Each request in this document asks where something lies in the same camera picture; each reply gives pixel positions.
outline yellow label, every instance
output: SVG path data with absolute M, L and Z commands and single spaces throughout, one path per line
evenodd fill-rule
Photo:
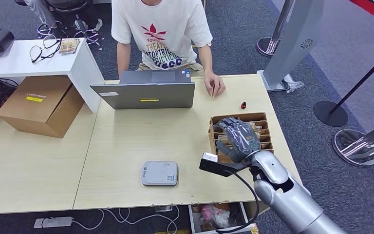
M 159 99 L 141 99 L 140 101 L 159 101 Z
M 190 234 L 190 230 L 178 230 L 175 234 Z M 167 232 L 160 232 L 155 234 L 167 234 Z
M 257 227 L 253 227 L 250 231 L 252 234 L 259 234 L 259 229 L 257 229 Z
M 37 102 L 42 102 L 42 101 L 44 101 L 44 99 L 36 98 L 36 97 L 30 97 L 30 96 L 26 96 L 26 99 L 27 99 L 27 100 L 30 100 L 30 101 L 37 101 Z

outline person's arm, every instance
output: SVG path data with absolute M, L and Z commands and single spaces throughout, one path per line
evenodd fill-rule
M 199 57 L 204 68 L 204 84 L 209 94 L 220 95 L 225 90 L 223 79 L 213 73 L 213 58 L 210 45 L 213 36 L 207 24 L 206 13 L 200 0 L 191 0 L 194 5 L 188 19 L 185 35 L 199 48 Z
M 131 54 L 131 29 L 127 22 L 122 2 L 124 0 L 112 0 L 112 25 L 111 36 L 118 42 L 117 44 L 117 65 L 118 77 L 121 72 L 128 70 Z
M 121 77 L 121 72 L 128 70 L 130 64 L 131 44 L 117 44 L 117 64 L 118 77 Z
M 199 57 L 204 68 L 204 84 L 208 93 L 212 94 L 214 86 L 214 96 L 220 95 L 225 90 L 223 79 L 213 73 L 213 57 L 209 45 L 199 47 Z

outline robot finger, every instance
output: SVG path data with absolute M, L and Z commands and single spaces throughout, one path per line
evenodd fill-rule
M 231 149 L 227 148 L 227 146 L 225 146 L 220 140 L 217 140 L 216 141 L 216 145 L 217 145 L 217 148 L 219 148 L 219 150 L 225 154 L 225 155 L 230 155 L 231 154 Z

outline printed graphic on t-shirt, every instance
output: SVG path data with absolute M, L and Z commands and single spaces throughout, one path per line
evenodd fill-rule
M 170 51 L 164 43 L 163 37 L 167 31 L 157 32 L 154 24 L 151 24 L 150 29 L 141 27 L 146 31 L 144 34 L 149 36 L 146 44 L 147 50 L 143 50 L 143 53 L 150 57 L 156 66 L 168 69 L 181 65 L 183 60 Z

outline electrical outlet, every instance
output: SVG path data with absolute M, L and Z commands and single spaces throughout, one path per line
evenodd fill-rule
M 55 227 L 69 227 L 72 224 L 72 217 L 51 217 L 51 218 L 37 218 L 35 220 L 34 228 L 55 228 Z

